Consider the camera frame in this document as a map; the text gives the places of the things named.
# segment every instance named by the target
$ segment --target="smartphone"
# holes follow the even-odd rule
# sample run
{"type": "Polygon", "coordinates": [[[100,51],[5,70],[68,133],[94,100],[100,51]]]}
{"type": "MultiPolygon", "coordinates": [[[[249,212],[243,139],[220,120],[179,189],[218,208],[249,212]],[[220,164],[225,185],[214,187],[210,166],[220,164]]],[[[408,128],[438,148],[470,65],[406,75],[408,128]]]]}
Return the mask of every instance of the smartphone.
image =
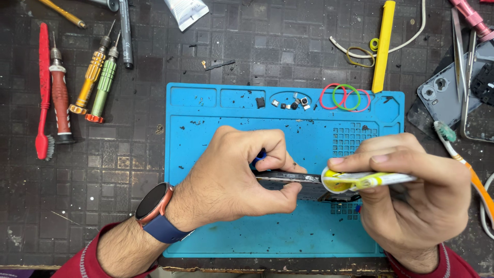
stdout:
{"type": "Polygon", "coordinates": [[[341,194],[329,192],[321,183],[321,175],[256,170],[252,170],[252,173],[262,187],[269,190],[281,190],[286,184],[301,183],[302,190],[297,197],[299,200],[352,202],[360,198],[358,192],[341,194]]]}

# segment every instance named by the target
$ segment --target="dark tiled work surface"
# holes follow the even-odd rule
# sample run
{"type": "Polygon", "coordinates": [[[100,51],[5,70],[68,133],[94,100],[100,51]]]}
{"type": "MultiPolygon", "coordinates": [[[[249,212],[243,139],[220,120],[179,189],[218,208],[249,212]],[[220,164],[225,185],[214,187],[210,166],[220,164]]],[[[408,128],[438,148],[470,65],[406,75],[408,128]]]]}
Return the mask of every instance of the dark tiled work surface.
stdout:
{"type": "MultiPolygon", "coordinates": [[[[168,82],[311,88],[339,82],[371,87],[373,70],[349,65],[328,37],[335,36],[344,46],[367,48],[378,34],[383,1],[255,0],[251,5],[249,0],[208,1],[211,13],[184,33],[163,0],[130,2],[135,69],[124,69],[120,56],[104,111],[106,123],[93,124],[72,114],[78,143],[57,146],[49,162],[38,160],[34,147],[40,113],[39,23],[44,21],[55,31],[73,103],[99,37],[117,19],[111,35],[115,39],[119,17],[85,0],[57,0],[86,22],[88,28],[81,30],[36,0],[0,3],[0,265],[62,265],[97,229],[127,218],[144,194],[163,180],[164,134],[155,131],[158,124],[165,124],[168,82]],[[201,61],[211,64],[214,59],[218,63],[236,59],[237,63],[233,71],[224,67],[205,73],[201,61]]],[[[416,99],[417,86],[430,77],[452,42],[449,2],[426,3],[424,32],[389,56],[384,88],[405,92],[406,110],[416,99]]],[[[492,6],[472,5],[492,23],[492,6]]],[[[391,44],[408,40],[420,23],[420,1],[397,1],[391,44]]],[[[494,117],[489,109],[474,114],[494,117]]],[[[46,134],[56,134],[54,119],[52,109],[46,134]]],[[[446,154],[414,126],[406,124],[405,128],[429,152],[446,154]]],[[[483,128],[492,127],[487,123],[483,128]]],[[[492,145],[462,142],[456,148],[481,179],[493,171],[492,145]]],[[[494,243],[480,228],[475,195],[473,200],[467,229],[448,245],[476,271],[492,273],[494,243]]],[[[299,261],[303,265],[296,268],[315,269],[311,260],[299,261]]],[[[176,266],[186,268],[192,261],[187,262],[176,262],[176,266]]],[[[369,262],[358,261],[356,267],[387,267],[369,262]]],[[[245,264],[236,261],[236,265],[259,267],[248,260],[245,264]]],[[[346,263],[332,265],[339,269],[346,263]]]]}

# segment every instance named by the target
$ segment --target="sleeve cuff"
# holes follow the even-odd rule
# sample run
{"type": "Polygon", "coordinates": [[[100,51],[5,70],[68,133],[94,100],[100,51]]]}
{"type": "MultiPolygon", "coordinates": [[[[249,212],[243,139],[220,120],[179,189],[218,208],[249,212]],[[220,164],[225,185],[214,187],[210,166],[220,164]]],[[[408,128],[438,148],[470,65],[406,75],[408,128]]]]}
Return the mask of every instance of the sleeve cuff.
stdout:
{"type": "Polygon", "coordinates": [[[408,269],[406,269],[404,266],[402,266],[391,254],[389,254],[386,251],[384,251],[384,253],[391,262],[391,267],[393,268],[395,273],[399,275],[399,277],[402,275],[409,278],[446,277],[447,276],[446,274],[449,274],[451,272],[451,265],[450,265],[450,258],[448,256],[448,252],[446,250],[446,247],[444,246],[444,243],[438,245],[438,251],[439,251],[439,264],[433,272],[427,274],[418,274],[415,272],[411,272],[408,269]]]}
{"type": "MultiPolygon", "coordinates": [[[[98,241],[102,235],[104,235],[111,228],[115,227],[120,223],[111,223],[104,226],[98,235],[82,250],[81,253],[81,261],[79,264],[81,276],[83,278],[112,278],[101,268],[101,265],[98,262],[96,257],[96,250],[98,246],[98,241]]],[[[158,265],[156,262],[150,266],[148,271],[135,276],[134,278],[145,278],[151,271],[156,269],[158,265]]]]}

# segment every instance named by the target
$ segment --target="gold screwdriver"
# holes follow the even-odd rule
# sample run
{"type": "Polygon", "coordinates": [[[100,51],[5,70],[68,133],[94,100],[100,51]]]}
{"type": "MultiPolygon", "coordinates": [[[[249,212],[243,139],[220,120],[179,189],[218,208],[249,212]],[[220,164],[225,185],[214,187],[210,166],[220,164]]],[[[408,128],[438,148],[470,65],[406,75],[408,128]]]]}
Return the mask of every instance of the gold screwdriver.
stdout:
{"type": "Polygon", "coordinates": [[[110,46],[112,40],[110,39],[110,34],[113,29],[113,25],[115,24],[115,20],[112,23],[112,27],[110,27],[110,31],[108,32],[108,35],[103,36],[101,38],[101,41],[99,42],[100,46],[99,49],[96,50],[93,53],[93,57],[91,58],[91,63],[89,64],[89,67],[87,68],[86,71],[86,76],[85,76],[85,81],[82,86],[81,92],[79,93],[79,97],[77,98],[76,104],[71,104],[69,106],[69,110],[77,113],[84,115],[87,113],[87,102],[89,100],[89,97],[91,96],[91,91],[94,87],[94,84],[96,83],[96,80],[99,77],[99,74],[101,73],[101,68],[103,67],[103,63],[105,62],[106,59],[106,49],[108,46],[110,46]]]}
{"type": "Polygon", "coordinates": [[[59,14],[63,15],[65,18],[67,18],[70,22],[76,24],[79,28],[87,28],[87,25],[84,23],[84,21],[80,20],[77,18],[75,15],[65,11],[64,9],[60,8],[59,6],[55,5],[50,0],[40,0],[41,3],[47,5],[48,7],[56,10],[59,14]]]}

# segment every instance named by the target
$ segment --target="gold pen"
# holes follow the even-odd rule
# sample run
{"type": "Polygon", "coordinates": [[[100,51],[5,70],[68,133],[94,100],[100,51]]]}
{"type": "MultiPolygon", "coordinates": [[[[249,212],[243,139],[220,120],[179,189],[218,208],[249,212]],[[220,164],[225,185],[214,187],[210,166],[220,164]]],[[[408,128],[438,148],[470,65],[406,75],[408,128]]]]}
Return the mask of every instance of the gold pen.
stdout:
{"type": "Polygon", "coordinates": [[[76,24],[79,28],[84,28],[84,29],[87,28],[87,25],[84,23],[84,21],[80,20],[75,15],[73,15],[73,14],[65,11],[64,9],[60,8],[59,6],[55,5],[55,3],[53,3],[52,1],[40,0],[40,2],[47,5],[48,7],[52,8],[52,9],[56,10],[59,14],[63,15],[65,18],[70,20],[72,23],[76,24]]]}

